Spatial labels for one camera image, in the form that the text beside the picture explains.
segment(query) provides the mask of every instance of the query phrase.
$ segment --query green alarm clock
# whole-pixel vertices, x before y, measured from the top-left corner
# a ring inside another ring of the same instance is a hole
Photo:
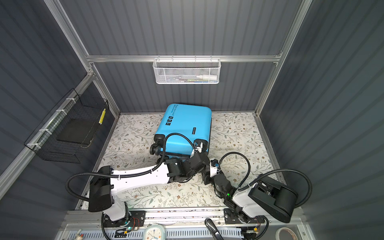
[[[166,229],[160,224],[153,224],[144,231],[143,240],[165,240]]]

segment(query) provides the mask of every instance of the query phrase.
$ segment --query black wire basket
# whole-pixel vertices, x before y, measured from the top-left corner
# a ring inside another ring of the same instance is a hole
[[[45,129],[35,131],[40,131],[38,139],[35,137],[31,143],[30,136],[25,146],[46,161],[80,163],[107,110],[106,99],[76,95],[63,109],[57,110],[57,116]]]

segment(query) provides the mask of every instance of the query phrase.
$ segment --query floral tablecloth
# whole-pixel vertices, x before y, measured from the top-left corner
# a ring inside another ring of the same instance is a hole
[[[149,148],[162,117],[163,114],[121,115],[100,167],[135,169],[155,165],[158,156],[150,155]],[[210,141],[210,158],[219,160],[230,151],[247,156],[251,174],[246,183],[258,174],[272,170],[252,113],[213,113]],[[228,156],[221,167],[234,186],[247,171],[247,163],[238,155]],[[212,186],[202,183],[201,174],[188,183],[139,187],[125,191],[119,197],[129,208],[224,206]],[[88,205],[84,204],[82,208],[87,209]]]

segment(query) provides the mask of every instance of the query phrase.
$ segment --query suitcase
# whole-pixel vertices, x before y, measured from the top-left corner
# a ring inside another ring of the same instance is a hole
[[[160,155],[165,137],[173,132],[181,133],[198,146],[202,143],[202,152],[209,151],[212,111],[207,107],[185,104],[171,104],[167,107],[163,119],[153,138],[150,154]],[[169,157],[189,157],[192,146],[180,136],[170,136],[167,140],[166,155]]]

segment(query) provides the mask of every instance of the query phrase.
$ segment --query white arm segment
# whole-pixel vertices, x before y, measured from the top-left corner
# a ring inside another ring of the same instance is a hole
[[[147,170],[151,170],[154,166],[144,167],[133,170],[114,170],[113,175],[125,175],[125,174],[134,174],[139,172],[145,172]],[[111,178],[111,185],[113,185],[113,189],[111,189],[111,195],[114,200],[112,206],[103,212],[107,214],[111,221],[117,221],[126,216],[125,212],[125,204],[118,197],[120,192],[133,189],[136,187],[143,187],[152,184],[167,184],[169,181],[168,177],[168,167],[165,164],[162,164],[157,170],[153,173],[138,176],[138,177],[129,177],[129,178]]]

